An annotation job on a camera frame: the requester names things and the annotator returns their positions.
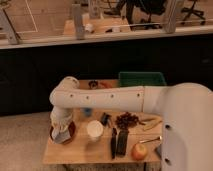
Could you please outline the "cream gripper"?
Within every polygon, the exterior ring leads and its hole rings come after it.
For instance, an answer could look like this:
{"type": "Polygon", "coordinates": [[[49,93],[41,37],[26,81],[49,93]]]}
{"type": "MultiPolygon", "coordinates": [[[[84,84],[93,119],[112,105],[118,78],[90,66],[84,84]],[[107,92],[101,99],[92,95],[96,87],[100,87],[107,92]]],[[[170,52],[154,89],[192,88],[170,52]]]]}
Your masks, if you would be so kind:
{"type": "Polygon", "coordinates": [[[56,138],[60,133],[64,133],[65,131],[67,131],[71,121],[71,116],[51,116],[51,126],[53,127],[53,131],[51,133],[52,137],[56,138]]]}

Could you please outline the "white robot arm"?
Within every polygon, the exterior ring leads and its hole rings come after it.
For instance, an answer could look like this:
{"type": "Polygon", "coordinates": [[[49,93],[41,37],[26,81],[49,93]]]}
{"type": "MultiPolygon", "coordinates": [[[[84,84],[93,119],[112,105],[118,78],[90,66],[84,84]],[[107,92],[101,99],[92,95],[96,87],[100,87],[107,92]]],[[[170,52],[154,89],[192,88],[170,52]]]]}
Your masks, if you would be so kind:
{"type": "Polygon", "coordinates": [[[69,138],[73,108],[113,109],[163,117],[162,171],[213,171],[213,91],[197,83],[85,90],[71,76],[51,92],[51,137],[69,138]]]}

